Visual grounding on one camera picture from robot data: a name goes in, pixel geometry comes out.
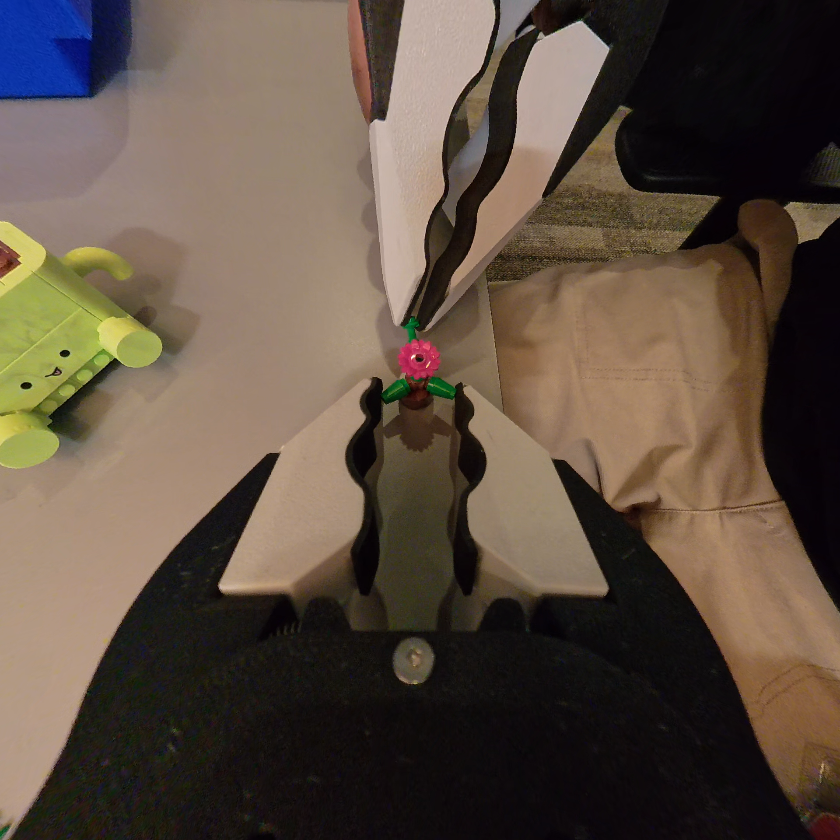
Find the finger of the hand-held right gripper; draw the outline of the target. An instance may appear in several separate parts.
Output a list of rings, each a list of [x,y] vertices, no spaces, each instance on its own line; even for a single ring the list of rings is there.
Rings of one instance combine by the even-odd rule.
[[[541,204],[608,46],[583,22],[511,42],[476,134],[448,171],[443,211],[454,231],[431,269],[417,318],[453,307]]]
[[[410,317],[428,270],[428,231],[448,191],[449,124],[483,75],[499,3],[407,1],[384,116],[370,126],[382,275],[395,324]]]

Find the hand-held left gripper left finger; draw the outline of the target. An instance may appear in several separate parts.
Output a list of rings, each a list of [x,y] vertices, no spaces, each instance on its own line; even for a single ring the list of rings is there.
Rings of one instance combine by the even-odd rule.
[[[331,597],[384,617],[375,587],[382,516],[382,381],[363,379],[282,448],[219,582],[225,595],[286,595],[298,616]]]

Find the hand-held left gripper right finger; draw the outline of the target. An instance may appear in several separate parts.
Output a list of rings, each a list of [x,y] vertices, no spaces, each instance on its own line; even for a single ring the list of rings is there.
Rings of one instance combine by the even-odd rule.
[[[501,598],[526,614],[546,596],[603,597],[606,579],[548,452],[471,386],[451,441],[453,614]]]

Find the pink toy brick flower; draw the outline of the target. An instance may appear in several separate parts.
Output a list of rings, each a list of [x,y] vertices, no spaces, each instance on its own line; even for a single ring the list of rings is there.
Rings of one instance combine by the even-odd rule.
[[[400,403],[410,410],[430,406],[434,397],[454,400],[456,388],[436,376],[440,352],[427,340],[411,338],[398,354],[402,377],[384,389],[384,404]]]

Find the person's right hand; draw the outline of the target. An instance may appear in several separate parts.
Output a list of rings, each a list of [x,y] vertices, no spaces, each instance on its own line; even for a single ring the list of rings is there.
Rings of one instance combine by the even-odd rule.
[[[359,1],[348,2],[348,37],[353,84],[364,120],[372,121],[373,88],[364,22]]]

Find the black office chair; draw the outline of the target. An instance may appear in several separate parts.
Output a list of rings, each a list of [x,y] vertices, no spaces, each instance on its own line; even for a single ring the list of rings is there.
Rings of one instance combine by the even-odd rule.
[[[627,183],[644,193],[715,196],[717,202],[680,249],[717,243],[736,232],[740,206],[754,198],[781,204],[837,204],[838,148],[806,155],[789,143],[727,149],[645,125],[635,112],[620,123],[616,158]]]

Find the lime green toy brick pot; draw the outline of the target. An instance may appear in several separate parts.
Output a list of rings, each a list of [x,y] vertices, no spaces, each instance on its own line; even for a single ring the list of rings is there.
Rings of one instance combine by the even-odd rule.
[[[87,282],[95,270],[115,280],[131,265],[98,247],[62,257],[9,222],[1,223],[1,464],[50,459],[60,440],[53,412],[112,361],[139,369],[161,356],[159,336]]]

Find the labelled blue plastic bin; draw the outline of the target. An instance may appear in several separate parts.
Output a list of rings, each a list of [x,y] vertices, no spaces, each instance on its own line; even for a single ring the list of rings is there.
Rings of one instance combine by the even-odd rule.
[[[92,97],[131,43],[130,1],[2,1],[1,99]]]

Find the clear bag of toy pieces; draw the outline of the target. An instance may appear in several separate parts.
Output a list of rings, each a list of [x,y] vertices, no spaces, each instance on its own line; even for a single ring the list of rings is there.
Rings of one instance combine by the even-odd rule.
[[[808,742],[792,804],[813,839],[839,838],[839,751]]]

